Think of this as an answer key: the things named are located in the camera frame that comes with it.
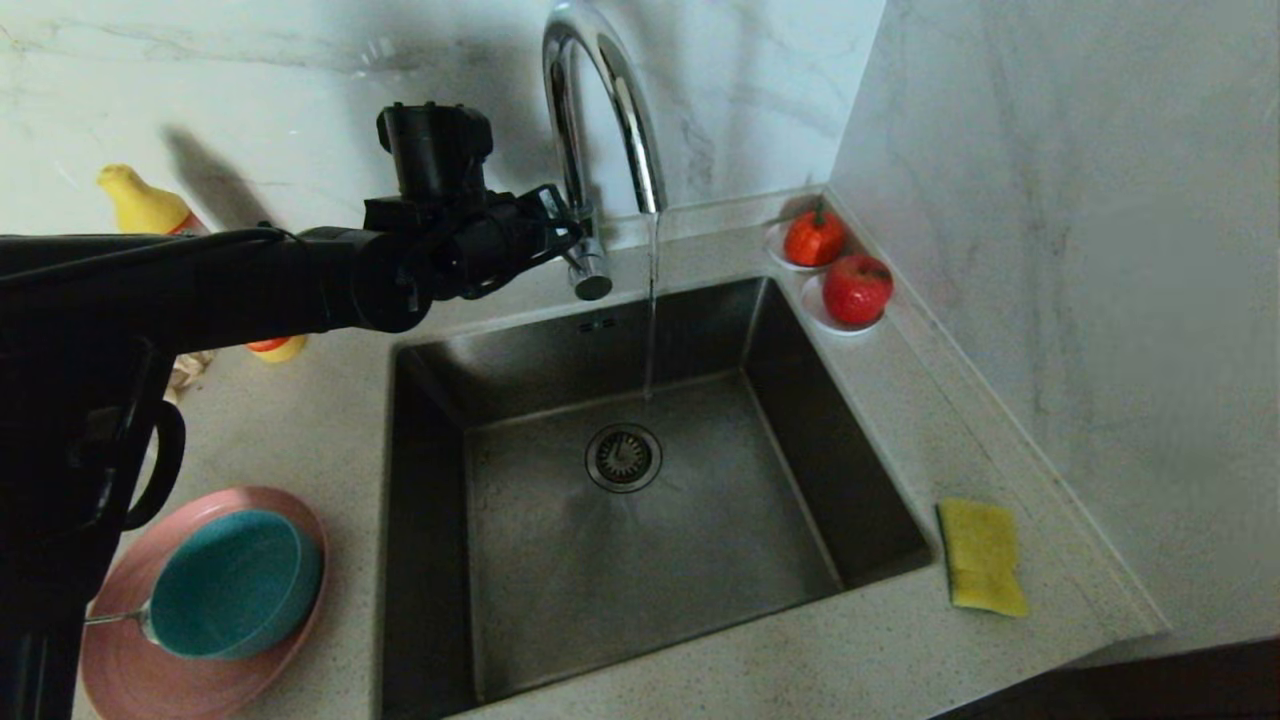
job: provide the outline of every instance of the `dark floor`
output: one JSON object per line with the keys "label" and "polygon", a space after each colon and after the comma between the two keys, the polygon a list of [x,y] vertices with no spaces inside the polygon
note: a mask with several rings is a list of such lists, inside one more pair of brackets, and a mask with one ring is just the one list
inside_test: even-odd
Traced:
{"label": "dark floor", "polygon": [[1280,719],[1280,641],[1065,670],[933,720]]}

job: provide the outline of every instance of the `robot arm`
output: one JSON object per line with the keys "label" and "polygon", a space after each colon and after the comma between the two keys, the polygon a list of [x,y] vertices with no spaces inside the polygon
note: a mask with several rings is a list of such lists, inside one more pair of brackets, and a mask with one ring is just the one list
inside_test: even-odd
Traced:
{"label": "robot arm", "polygon": [[[163,401],[178,354],[403,332],[580,238],[554,186],[485,187],[480,113],[397,104],[378,132],[401,193],[366,200],[360,229],[0,236],[0,719],[70,715],[84,609],[180,465],[182,418]],[[160,457],[131,509],[152,430]]]}

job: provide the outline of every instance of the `yellow bottle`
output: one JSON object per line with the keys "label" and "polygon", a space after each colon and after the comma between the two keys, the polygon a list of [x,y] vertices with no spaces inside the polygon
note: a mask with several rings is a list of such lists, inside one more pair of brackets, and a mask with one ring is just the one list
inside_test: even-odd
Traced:
{"label": "yellow bottle", "polygon": [[124,233],[209,234],[209,228],[177,195],[151,187],[128,165],[108,165],[97,184],[115,204],[115,224]]}
{"label": "yellow bottle", "polygon": [[[209,234],[209,228],[191,211],[186,200],[151,187],[128,165],[102,168],[97,184],[115,204],[115,224],[123,233]],[[251,342],[244,347],[268,363],[284,363],[297,356],[306,342],[307,336],[293,336]]]}

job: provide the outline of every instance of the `drain strainer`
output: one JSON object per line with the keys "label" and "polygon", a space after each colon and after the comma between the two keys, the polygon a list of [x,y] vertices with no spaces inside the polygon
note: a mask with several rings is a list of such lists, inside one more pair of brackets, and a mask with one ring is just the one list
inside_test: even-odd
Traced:
{"label": "drain strainer", "polygon": [[640,425],[608,425],[586,446],[586,471],[609,492],[635,492],[658,477],[662,446]]}

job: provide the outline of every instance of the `running water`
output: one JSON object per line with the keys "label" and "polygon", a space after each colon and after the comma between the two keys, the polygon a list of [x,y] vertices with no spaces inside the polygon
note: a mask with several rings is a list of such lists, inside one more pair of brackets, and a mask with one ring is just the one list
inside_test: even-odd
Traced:
{"label": "running water", "polygon": [[658,341],[658,234],[662,231],[662,213],[645,215],[649,225],[649,343],[644,356],[644,401],[653,398],[654,356]]}

